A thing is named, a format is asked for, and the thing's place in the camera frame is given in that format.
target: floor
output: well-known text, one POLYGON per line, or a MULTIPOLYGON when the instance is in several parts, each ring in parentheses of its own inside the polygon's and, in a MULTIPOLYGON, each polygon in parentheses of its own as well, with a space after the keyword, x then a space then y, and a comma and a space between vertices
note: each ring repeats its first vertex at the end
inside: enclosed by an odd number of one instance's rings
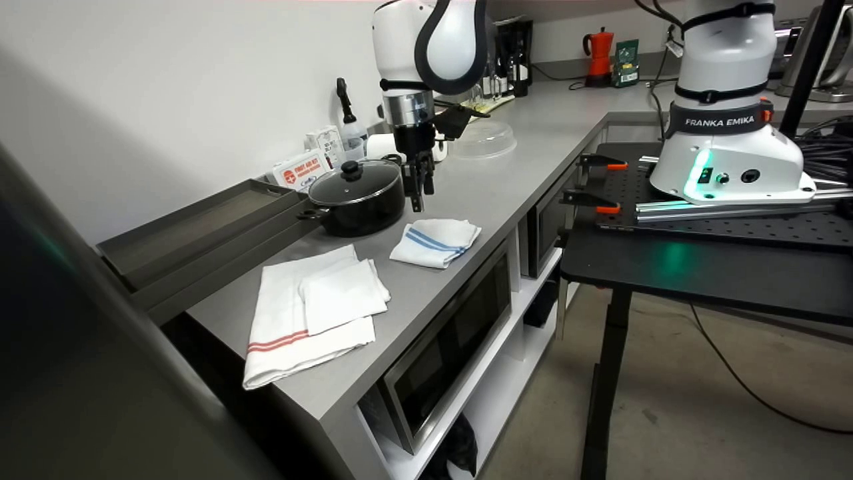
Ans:
MULTIPOLYGON (((608 291, 580 289, 479 477, 579 477, 608 291)), ((853 431, 853 345, 697 311, 743 383, 853 431)), ((853 439, 797 428, 741 393, 677 303, 633 297, 609 423, 609 480, 849 480, 853 439)))

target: wire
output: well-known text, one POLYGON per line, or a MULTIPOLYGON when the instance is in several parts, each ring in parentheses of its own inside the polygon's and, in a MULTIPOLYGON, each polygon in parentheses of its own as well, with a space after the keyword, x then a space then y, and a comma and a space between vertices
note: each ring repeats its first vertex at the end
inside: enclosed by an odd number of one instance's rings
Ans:
POLYGON ((545 80, 559 80, 559 83, 584 80, 584 79, 556 79, 556 76, 549 76, 549 73, 540 69, 537 65, 532 65, 532 69, 540 73, 540 79, 545 79, 545 80))
POLYGON ((853 116, 832 119, 797 137, 805 175, 853 185, 853 116))
POLYGON ((659 9, 659 15, 661 15, 664 20, 669 20, 669 24, 685 31, 685 24, 683 24, 677 17, 671 17, 665 9, 661 9, 659 0, 651 0, 651 4, 659 9))
POLYGON ((749 384, 736 375, 736 369, 725 360, 725 355, 719 352, 719 347, 713 345, 713 339, 709 337, 709 332, 700 325, 697 321, 697 313, 696 313, 696 304, 691 304, 691 313, 693 313, 693 324, 697 329, 697 335, 704 337, 704 343, 713 349, 713 355, 719 357, 719 363, 725 367, 725 371, 741 384, 741 391, 756 400, 761 408, 773 411, 775 417, 780 420, 789 420, 799 428, 807 428, 807 431, 819 431, 819 432, 828 432, 828 436, 853 436, 853 431, 835 431, 835 428, 823 428, 823 425, 812 425, 812 423, 805 423, 799 417, 792 417, 775 405, 771 405, 768 400, 761 400, 755 391, 749 391, 749 384))
POLYGON ((664 121, 664 108, 661 108, 661 99, 659 99, 656 89, 661 87, 661 76, 664 76, 665 57, 669 57, 665 44, 671 41, 671 33, 673 33, 673 24, 669 24, 669 33, 665 33, 665 41, 664 41, 664 52, 661 52, 659 73, 656 73, 656 79, 648 83, 648 103, 653 103, 653 105, 656 105, 656 113, 659 113, 659 137, 661 137, 661 144, 665 143, 665 121, 664 121))
POLYGON ((664 12, 659 0, 653 0, 653 7, 645 7, 643 0, 633 0, 633 7, 643 9, 645 15, 659 17, 661 23, 673 24, 673 27, 683 31, 683 23, 677 17, 671 17, 669 12, 664 12))

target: black table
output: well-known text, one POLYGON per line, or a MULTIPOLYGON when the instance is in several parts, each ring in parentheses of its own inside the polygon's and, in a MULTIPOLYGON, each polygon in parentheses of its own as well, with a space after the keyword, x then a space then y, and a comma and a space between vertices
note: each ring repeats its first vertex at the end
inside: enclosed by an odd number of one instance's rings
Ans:
MULTIPOLYGON (((628 161, 653 147, 604 147, 628 161)), ((599 231, 579 217, 565 243, 561 277, 612 289, 599 363, 591 380, 580 477, 604 477, 608 431, 628 335, 631 293, 741 307, 799 321, 853 325, 853 255, 671 232, 599 231)))

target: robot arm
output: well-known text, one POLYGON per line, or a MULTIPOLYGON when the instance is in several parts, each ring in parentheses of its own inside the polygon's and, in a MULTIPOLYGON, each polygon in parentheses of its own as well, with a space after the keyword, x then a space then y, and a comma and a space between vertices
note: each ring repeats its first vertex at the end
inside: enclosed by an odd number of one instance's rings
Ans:
POLYGON ((431 195, 431 92, 464 93, 484 69, 484 0, 388 0, 373 15, 373 55, 387 123, 404 156, 404 193, 421 211, 431 195))
MULTIPOLYGON (((809 203, 815 183, 803 175, 803 152, 771 127, 771 105, 760 99, 775 52, 773 12, 773 0, 691 0, 656 191, 696 205, 809 203)), ((404 156, 412 211, 421 193, 431 195, 431 92, 461 93, 481 79, 484 33, 484 0, 388 0, 373 15, 387 121, 404 156)))
POLYGON ((693 0, 669 133, 651 176, 691 205, 809 203, 799 147, 761 99, 775 52, 773 0, 693 0))

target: metal rod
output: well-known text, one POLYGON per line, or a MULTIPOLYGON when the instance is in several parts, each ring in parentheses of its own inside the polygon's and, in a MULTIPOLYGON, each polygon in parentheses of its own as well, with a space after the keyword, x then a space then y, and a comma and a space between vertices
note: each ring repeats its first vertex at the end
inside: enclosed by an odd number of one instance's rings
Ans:
POLYGON ((839 20, 841 7, 845 7, 845 0, 823 0, 823 7, 820 7, 819 24, 812 27, 812 37, 809 37, 807 55, 803 59, 803 67, 799 67, 799 76, 795 80, 795 92, 792 92, 789 108, 785 108, 785 113, 780 119, 780 128, 779 128, 789 139, 797 137, 807 96, 809 96, 809 92, 815 87, 815 79, 819 79, 819 69, 823 65, 823 57, 825 57, 832 33, 835 33, 835 23, 839 20))

